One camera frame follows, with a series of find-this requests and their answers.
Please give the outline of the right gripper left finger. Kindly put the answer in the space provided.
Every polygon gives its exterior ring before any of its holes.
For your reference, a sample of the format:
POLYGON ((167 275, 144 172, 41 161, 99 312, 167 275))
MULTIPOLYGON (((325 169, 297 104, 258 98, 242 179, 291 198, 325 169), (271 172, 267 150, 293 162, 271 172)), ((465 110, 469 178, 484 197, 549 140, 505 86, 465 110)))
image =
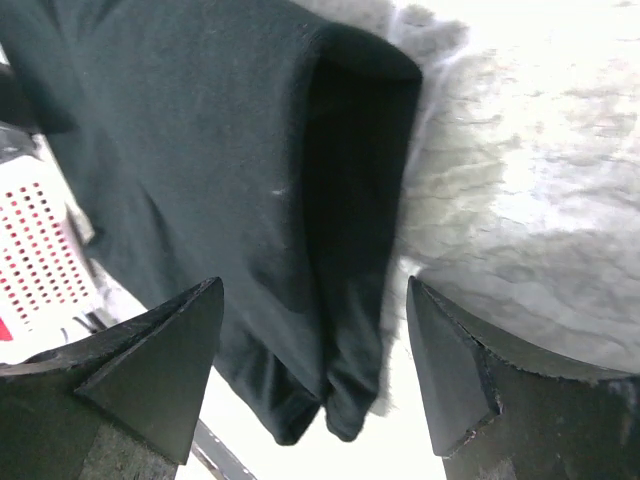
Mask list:
POLYGON ((1 369, 5 479, 172 479, 187 462, 224 311, 212 278, 1 369))

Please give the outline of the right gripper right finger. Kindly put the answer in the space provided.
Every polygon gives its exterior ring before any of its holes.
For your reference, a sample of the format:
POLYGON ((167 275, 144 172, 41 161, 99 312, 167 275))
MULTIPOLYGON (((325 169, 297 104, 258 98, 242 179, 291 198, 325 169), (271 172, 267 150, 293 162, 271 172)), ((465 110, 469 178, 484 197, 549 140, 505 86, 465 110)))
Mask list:
POLYGON ((639 378, 540 348, 417 278, 407 320, 433 452, 450 479, 635 479, 639 378))

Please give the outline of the black t shirt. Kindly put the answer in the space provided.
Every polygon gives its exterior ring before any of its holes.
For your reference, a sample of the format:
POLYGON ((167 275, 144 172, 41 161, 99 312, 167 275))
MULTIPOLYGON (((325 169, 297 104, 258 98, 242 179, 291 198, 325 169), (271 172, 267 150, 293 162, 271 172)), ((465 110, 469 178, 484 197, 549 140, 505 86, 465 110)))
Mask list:
POLYGON ((290 1, 5 1, 1 44, 90 255, 148 307, 221 278, 233 391, 280 445, 354 440, 418 66, 290 1))

